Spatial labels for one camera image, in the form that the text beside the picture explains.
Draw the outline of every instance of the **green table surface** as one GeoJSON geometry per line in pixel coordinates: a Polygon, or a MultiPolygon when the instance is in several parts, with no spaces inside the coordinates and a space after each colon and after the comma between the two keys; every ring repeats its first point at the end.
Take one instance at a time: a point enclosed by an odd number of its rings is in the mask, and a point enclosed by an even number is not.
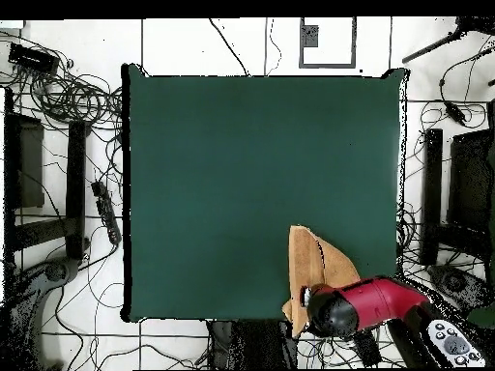
{"type": "Polygon", "coordinates": [[[132,321],[283,318],[290,225],[394,275],[403,70],[129,77],[132,321]]]}

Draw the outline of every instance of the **game controller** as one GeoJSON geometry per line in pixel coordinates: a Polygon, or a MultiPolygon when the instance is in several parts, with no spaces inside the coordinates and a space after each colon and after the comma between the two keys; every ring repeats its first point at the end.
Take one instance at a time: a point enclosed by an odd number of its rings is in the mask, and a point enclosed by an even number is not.
{"type": "Polygon", "coordinates": [[[433,320],[427,328],[428,337],[454,368],[484,367],[485,360],[464,334],[445,320],[433,320]]]}

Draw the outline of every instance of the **brown towel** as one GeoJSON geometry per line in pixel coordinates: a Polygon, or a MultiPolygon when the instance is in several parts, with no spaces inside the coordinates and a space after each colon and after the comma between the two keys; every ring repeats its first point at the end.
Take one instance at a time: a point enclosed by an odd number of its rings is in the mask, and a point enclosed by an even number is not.
{"type": "Polygon", "coordinates": [[[304,226],[291,226],[289,232],[291,300],[282,306],[282,311],[292,322],[292,336],[297,337],[307,322],[306,309],[300,304],[303,286],[325,283],[338,288],[358,280],[360,277],[356,268],[341,251],[318,238],[304,226]]]}

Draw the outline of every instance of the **white tile floor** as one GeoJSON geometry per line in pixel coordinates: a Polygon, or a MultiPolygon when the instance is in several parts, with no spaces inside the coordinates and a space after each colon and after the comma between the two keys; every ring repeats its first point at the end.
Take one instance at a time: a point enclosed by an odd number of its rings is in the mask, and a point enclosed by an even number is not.
{"type": "MultiPolygon", "coordinates": [[[[357,66],[354,70],[302,70],[299,69],[299,22],[298,18],[268,18],[267,63],[265,67],[265,18],[214,19],[225,38],[232,44],[234,51],[243,61],[247,71],[253,75],[366,75],[381,76],[388,68],[403,67],[401,59],[417,49],[439,40],[454,27],[454,17],[358,17],[357,37],[357,66]]],[[[207,19],[147,19],[141,20],[62,20],[62,21],[28,21],[22,30],[26,39],[41,43],[49,48],[64,52],[74,61],[73,73],[99,76],[107,83],[111,91],[121,85],[120,67],[123,63],[142,64],[149,74],[209,74],[233,75],[243,71],[222,42],[220,36],[207,19]]],[[[445,45],[423,56],[408,65],[411,69],[411,79],[408,84],[408,153],[411,155],[417,138],[420,136],[421,112],[429,100],[439,99],[438,82],[445,69],[456,61],[476,54],[487,36],[469,34],[461,41],[445,45]]],[[[0,71],[10,71],[7,63],[7,43],[0,42],[0,71]]],[[[488,101],[495,98],[495,87],[488,88],[487,82],[495,78],[491,70],[495,62],[494,55],[480,59],[473,71],[469,101],[488,101]]],[[[449,100],[465,100],[464,94],[468,84],[470,64],[453,70],[447,77],[445,86],[446,98],[449,100]]],[[[97,78],[86,77],[90,82],[105,86],[97,78]]],[[[26,96],[22,100],[24,113],[30,115],[27,109],[32,107],[32,101],[26,96]]],[[[431,103],[430,107],[439,107],[431,103]]],[[[429,112],[424,120],[435,119],[436,112],[429,112]]],[[[472,124],[478,124],[477,118],[472,124]]],[[[467,129],[457,126],[451,120],[441,123],[445,135],[445,155],[449,154],[450,136],[462,133],[467,129]]],[[[109,139],[113,136],[110,131],[99,131],[99,136],[109,139]]],[[[59,162],[65,169],[67,161],[57,155],[67,151],[67,140],[57,131],[45,132],[44,163],[59,162]]],[[[89,181],[99,176],[108,164],[104,152],[105,144],[97,135],[92,134],[88,139],[87,154],[93,163],[87,163],[87,178],[89,181]]],[[[121,158],[117,155],[115,162],[120,165],[121,158]]],[[[407,161],[407,173],[421,168],[415,159],[407,161]]],[[[445,162],[444,178],[449,177],[449,164],[445,162]]],[[[415,209],[420,207],[422,177],[421,172],[408,179],[405,186],[405,198],[415,209]]],[[[44,183],[61,214],[65,212],[65,174],[56,166],[44,168],[44,183]]],[[[110,184],[114,191],[114,202],[120,205],[116,193],[116,185],[110,184]]],[[[39,217],[54,216],[55,213],[48,201],[41,210],[23,210],[22,222],[38,220],[39,217]]],[[[117,215],[121,208],[116,207],[117,215]]],[[[91,189],[87,189],[86,231],[91,234],[101,226],[97,217],[95,201],[91,189]]],[[[16,254],[16,262],[24,268],[34,265],[44,259],[48,252],[60,246],[63,242],[45,243],[16,254]]],[[[96,260],[105,255],[110,249],[106,233],[103,229],[96,231],[93,240],[91,259],[96,260]]],[[[203,322],[146,320],[140,324],[126,324],[120,318],[122,303],[123,281],[123,250],[120,249],[104,265],[98,264],[84,271],[67,286],[61,320],[83,335],[84,348],[75,361],[72,369],[94,370],[101,366],[102,370],[135,370],[166,369],[174,364],[172,359],[161,357],[150,347],[180,359],[198,358],[206,347],[207,330],[203,322]],[[100,305],[97,311],[97,301],[93,293],[102,302],[115,308],[100,305]],[[98,335],[98,356],[95,365],[90,357],[98,335]],[[196,338],[177,337],[191,335],[196,338]],[[116,357],[110,354],[133,353],[116,357]]],[[[60,291],[55,291],[49,297],[44,310],[44,348],[49,358],[61,358],[66,362],[66,368],[78,350],[80,341],[73,335],[67,334],[56,320],[53,312],[60,291]]],[[[387,340],[387,334],[382,328],[380,339],[387,340]]],[[[385,346],[383,352],[388,359],[398,359],[394,346],[385,346]]],[[[307,345],[308,355],[311,346],[307,345]]],[[[337,349],[342,355],[349,355],[345,349],[337,349]]],[[[332,362],[339,361],[335,356],[332,362]]],[[[299,365],[306,368],[306,358],[299,358],[299,365]]],[[[384,362],[380,366],[391,367],[384,362]]]]}

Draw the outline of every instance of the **controller button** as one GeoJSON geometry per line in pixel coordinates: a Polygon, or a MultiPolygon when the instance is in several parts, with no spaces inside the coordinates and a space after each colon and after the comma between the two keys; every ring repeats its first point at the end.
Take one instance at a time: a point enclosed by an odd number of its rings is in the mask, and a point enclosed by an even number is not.
{"type": "Polygon", "coordinates": [[[464,358],[463,356],[459,356],[455,358],[455,364],[462,365],[465,363],[466,363],[466,358],[464,358]]]}

